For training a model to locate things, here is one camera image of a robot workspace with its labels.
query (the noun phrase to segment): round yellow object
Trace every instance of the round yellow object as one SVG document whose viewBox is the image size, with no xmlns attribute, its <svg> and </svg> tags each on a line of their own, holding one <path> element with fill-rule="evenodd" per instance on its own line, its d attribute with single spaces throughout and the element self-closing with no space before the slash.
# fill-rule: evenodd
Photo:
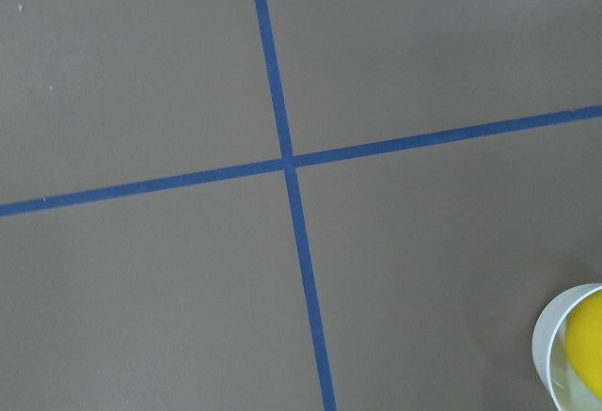
<svg viewBox="0 0 602 411">
<path fill-rule="evenodd" d="M 602 400 L 602 292 L 588 296 L 569 314 L 566 355 L 583 384 Z"/>
</svg>

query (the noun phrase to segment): gray tile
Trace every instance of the gray tile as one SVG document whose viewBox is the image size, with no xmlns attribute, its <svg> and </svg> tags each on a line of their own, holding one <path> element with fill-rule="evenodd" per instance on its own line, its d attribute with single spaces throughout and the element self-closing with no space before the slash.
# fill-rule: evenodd
<svg viewBox="0 0 602 411">
<path fill-rule="evenodd" d="M 300 170 L 341 409 L 547 411 L 544 304 L 602 278 L 602 121 Z"/>
<path fill-rule="evenodd" d="M 0 202 L 278 157 L 253 0 L 0 0 Z"/>
<path fill-rule="evenodd" d="M 269 0 L 297 153 L 602 103 L 602 0 Z"/>
<path fill-rule="evenodd" d="M 0 219 L 0 403 L 310 410 L 280 174 Z"/>
</svg>

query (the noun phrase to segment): blue line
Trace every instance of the blue line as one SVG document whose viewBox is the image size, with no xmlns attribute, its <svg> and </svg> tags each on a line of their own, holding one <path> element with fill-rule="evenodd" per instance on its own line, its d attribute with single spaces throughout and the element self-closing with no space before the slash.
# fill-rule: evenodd
<svg viewBox="0 0 602 411">
<path fill-rule="evenodd" d="M 280 171 L 282 162 L 266 160 L 253 164 L 227 166 L 225 168 L 211 169 L 198 173 L 182 174 L 162 179 L 151 179 L 143 182 L 132 182 L 112 187 L 87 190 L 85 192 L 69 193 L 54 197 L 30 199 L 28 201 L 14 202 L 0 205 L 0 217 L 18 213 L 31 213 L 55 209 L 58 207 L 74 206 L 87 202 L 102 201 L 105 199 L 128 197 L 142 193 L 157 192 L 170 188 L 180 188 L 199 183 L 224 181 L 227 179 L 242 178 L 257 174 Z"/>
<path fill-rule="evenodd" d="M 413 150 L 415 148 L 421 148 L 425 146 L 440 145 L 454 141 L 468 140 L 470 138 L 524 131 L 527 129 L 593 118 L 602 118 L 602 105 L 580 108 L 578 110 L 547 113 L 534 117 L 490 122 L 487 124 L 480 124 L 478 126 L 451 129 L 432 134 L 414 135 L 404 138 L 395 138 L 387 141 L 377 141 L 375 143 L 368 143 L 365 145 L 352 146 L 348 148 L 323 150 L 320 152 L 297 155 L 294 157 L 294 162 L 297 166 L 327 164 L 330 162 L 355 159 L 357 157 L 365 157 L 368 155 L 394 152 L 396 150 Z"/>
<path fill-rule="evenodd" d="M 316 357 L 318 369 L 318 379 L 322 391 L 322 401 L 325 411 L 336 411 L 332 377 L 330 375 L 330 365 L 328 363 L 328 353 L 324 328 L 322 325 L 322 316 L 318 300 L 318 291 L 313 275 L 313 266 L 311 263 L 311 252 L 309 250 L 308 232 L 303 214 L 303 203 L 299 189 L 299 180 L 294 164 L 293 142 L 291 141 L 291 130 L 286 115 L 286 104 L 284 102 L 284 92 L 282 90 L 282 81 L 280 80 L 280 71 L 277 63 L 276 45 L 272 24 L 270 23 L 270 13 L 268 11 L 267 0 L 255 0 L 257 18 L 261 33 L 261 44 L 263 46 L 263 55 L 265 57 L 265 68 L 267 69 L 270 92 L 272 94 L 272 105 L 274 106 L 274 116 L 276 118 L 276 127 L 278 139 L 280 142 L 280 153 L 282 155 L 282 166 L 286 180 L 287 191 L 289 194 L 289 205 L 291 206 L 291 217 L 293 219 L 294 239 L 297 246 L 297 255 L 299 257 L 299 266 L 303 280 L 303 290 L 305 294 L 306 306 L 309 316 L 309 329 L 311 330 L 311 339 L 313 342 L 313 351 Z"/>
</svg>

